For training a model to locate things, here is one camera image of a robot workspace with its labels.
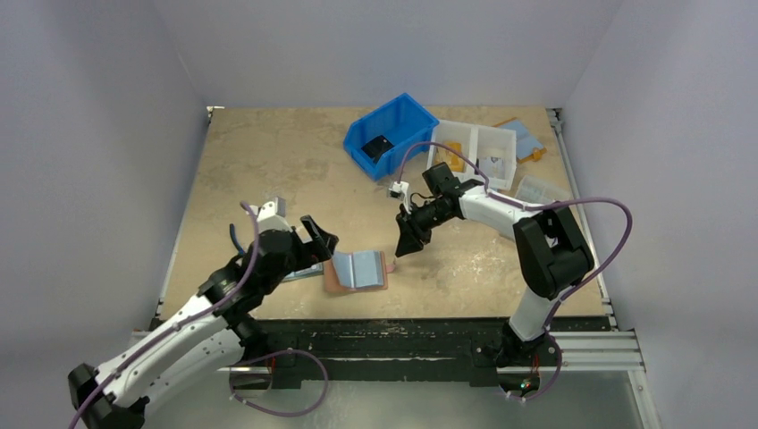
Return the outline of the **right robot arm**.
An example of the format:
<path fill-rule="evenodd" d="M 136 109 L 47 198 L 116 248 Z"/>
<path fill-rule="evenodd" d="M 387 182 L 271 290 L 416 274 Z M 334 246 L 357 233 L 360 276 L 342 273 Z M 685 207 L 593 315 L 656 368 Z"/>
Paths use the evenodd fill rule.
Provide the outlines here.
<path fill-rule="evenodd" d="M 488 190 L 483 181 L 461 181 L 446 163 L 430 167 L 422 177 L 431 196 L 421 205 L 412 202 L 407 182 L 395 181 L 388 188 L 389 197 L 401 202 L 396 257 L 423 250 L 433 228 L 454 218 L 488 226 L 512 240 L 526 292 L 502 328 L 496 355 L 503 364 L 526 362 L 544 340 L 561 296 L 594 268 L 594 257 L 571 210 L 540 209 L 508 199 Z"/>

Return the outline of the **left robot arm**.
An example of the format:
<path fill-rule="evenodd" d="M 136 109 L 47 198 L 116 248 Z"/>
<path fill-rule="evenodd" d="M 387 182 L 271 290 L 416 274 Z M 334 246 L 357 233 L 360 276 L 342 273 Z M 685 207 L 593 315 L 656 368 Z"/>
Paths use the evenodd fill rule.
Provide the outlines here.
<path fill-rule="evenodd" d="M 329 260 L 339 239 L 309 215 L 300 219 L 308 240 L 277 213 L 249 217 L 255 237 L 248 249 L 212 272 L 172 317 L 120 355 L 70 371 L 71 428 L 140 428 L 196 375 L 225 366 L 273 366 L 295 355 L 272 348 L 250 311 L 287 275 Z"/>

